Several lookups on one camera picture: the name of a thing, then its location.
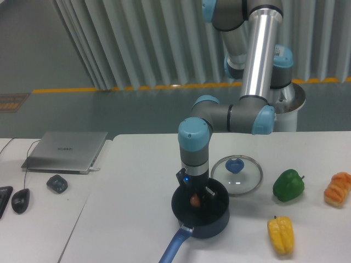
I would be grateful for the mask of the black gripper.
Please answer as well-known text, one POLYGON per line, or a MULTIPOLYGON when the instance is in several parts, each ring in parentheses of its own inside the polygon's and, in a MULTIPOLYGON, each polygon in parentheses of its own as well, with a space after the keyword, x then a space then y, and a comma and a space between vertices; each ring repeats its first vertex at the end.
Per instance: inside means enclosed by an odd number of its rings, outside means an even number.
POLYGON ((183 192, 192 195, 194 198, 200 198, 200 192, 204 191, 204 205, 214 205, 216 203, 217 194, 207 186, 209 181, 208 170, 200 175, 189 175, 186 173, 186 169, 182 168, 176 173, 176 178, 183 192))

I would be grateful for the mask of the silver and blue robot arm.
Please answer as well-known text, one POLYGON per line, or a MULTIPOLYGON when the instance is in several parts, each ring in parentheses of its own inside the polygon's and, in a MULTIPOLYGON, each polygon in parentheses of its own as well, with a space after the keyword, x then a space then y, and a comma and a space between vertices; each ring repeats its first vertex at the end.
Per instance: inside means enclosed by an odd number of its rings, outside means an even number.
POLYGON ((281 1, 203 1, 205 22, 232 34, 248 22, 248 46, 241 54, 231 53, 225 61, 233 78, 242 80, 237 106, 222 106, 213 97, 199 97, 191 117, 178 127, 181 170, 178 193, 188 205, 198 207, 217 192, 210 186, 209 143, 214 132, 268 135, 273 131, 275 110, 269 104, 274 51, 284 17, 281 1))

